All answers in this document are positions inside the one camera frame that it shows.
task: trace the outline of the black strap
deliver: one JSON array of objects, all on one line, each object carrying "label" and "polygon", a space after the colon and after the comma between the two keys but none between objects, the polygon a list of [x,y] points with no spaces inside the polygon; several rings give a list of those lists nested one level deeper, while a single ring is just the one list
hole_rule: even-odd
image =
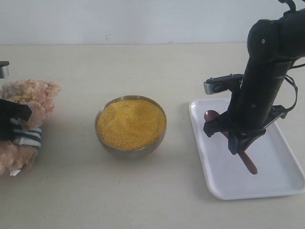
[{"label": "black strap", "polygon": [[286,75],[285,77],[285,80],[294,87],[295,89],[295,103],[289,107],[289,108],[283,108],[282,106],[274,106],[274,108],[279,111],[279,112],[289,112],[289,111],[292,111],[296,105],[296,102],[297,102],[297,93],[298,93],[298,88],[295,84],[295,81],[293,78],[291,78],[289,75]]}]

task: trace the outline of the bowl rim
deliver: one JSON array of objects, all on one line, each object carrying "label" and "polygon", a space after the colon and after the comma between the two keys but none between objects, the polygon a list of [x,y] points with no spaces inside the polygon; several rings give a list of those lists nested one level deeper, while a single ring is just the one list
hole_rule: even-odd
[{"label": "bowl rim", "polygon": [[[138,100],[146,100],[148,102],[151,102],[152,104],[156,105],[157,107],[159,107],[163,114],[164,114],[164,117],[165,117],[165,128],[164,128],[164,131],[163,133],[160,135],[160,137],[158,139],[156,139],[152,144],[146,146],[146,147],[143,147],[143,148],[140,148],[140,149],[118,149],[118,148],[115,148],[115,147],[112,147],[108,144],[106,144],[101,138],[100,136],[98,135],[97,133],[97,128],[96,128],[96,125],[97,125],[97,121],[101,115],[101,113],[105,110],[105,108],[107,106],[109,106],[110,104],[113,104],[113,103],[116,103],[116,102],[119,102],[119,101],[124,101],[124,100],[130,100],[130,99],[138,99]],[[152,146],[154,143],[158,142],[161,138],[164,137],[165,133],[166,133],[166,128],[167,128],[167,117],[166,117],[166,113],[164,111],[164,109],[156,102],[154,101],[153,99],[151,98],[148,98],[148,97],[145,97],[145,96],[142,96],[142,95],[123,95],[123,96],[120,96],[120,97],[117,97],[115,99],[112,99],[110,100],[109,102],[107,102],[97,113],[96,117],[95,117],[95,121],[94,121],[94,129],[95,129],[95,134],[96,136],[98,137],[98,139],[104,144],[106,145],[107,147],[109,148],[112,148],[114,150],[117,150],[117,151],[120,151],[120,152],[131,152],[131,151],[141,151],[141,150],[144,150],[150,146]]]}]

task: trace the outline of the striped cloth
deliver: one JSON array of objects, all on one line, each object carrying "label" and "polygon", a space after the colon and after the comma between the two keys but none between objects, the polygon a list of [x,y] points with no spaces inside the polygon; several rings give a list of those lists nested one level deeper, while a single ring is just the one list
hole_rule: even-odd
[{"label": "striped cloth", "polygon": [[27,131],[22,128],[17,119],[11,119],[10,122],[16,136],[13,143],[17,145],[33,146],[36,148],[41,147],[41,127],[32,131]]}]

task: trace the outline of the plush fur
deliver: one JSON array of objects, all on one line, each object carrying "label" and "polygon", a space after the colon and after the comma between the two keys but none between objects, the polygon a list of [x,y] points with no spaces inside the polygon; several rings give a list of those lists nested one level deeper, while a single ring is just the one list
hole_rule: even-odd
[{"label": "plush fur", "polygon": [[[28,121],[20,120],[25,130],[35,130],[50,117],[54,109],[55,97],[60,86],[54,82],[25,80],[6,83],[0,91],[0,98],[18,104],[27,104],[32,110]],[[16,145],[11,141],[0,141],[0,175],[13,170],[31,168],[38,148]]]}]

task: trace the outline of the wooden spoon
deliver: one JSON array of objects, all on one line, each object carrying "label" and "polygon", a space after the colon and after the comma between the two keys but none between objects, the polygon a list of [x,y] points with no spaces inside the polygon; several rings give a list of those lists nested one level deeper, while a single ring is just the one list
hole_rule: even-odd
[{"label": "wooden spoon", "polygon": [[[219,116],[219,113],[217,113],[214,110],[209,110],[204,113],[204,119],[206,122],[212,121],[213,119],[217,118],[218,116]],[[228,139],[227,132],[221,132],[221,133]],[[257,174],[257,168],[256,168],[255,164],[248,157],[248,155],[245,153],[245,151],[238,152],[238,155],[242,159],[244,165],[247,167],[249,172],[252,174]]]}]

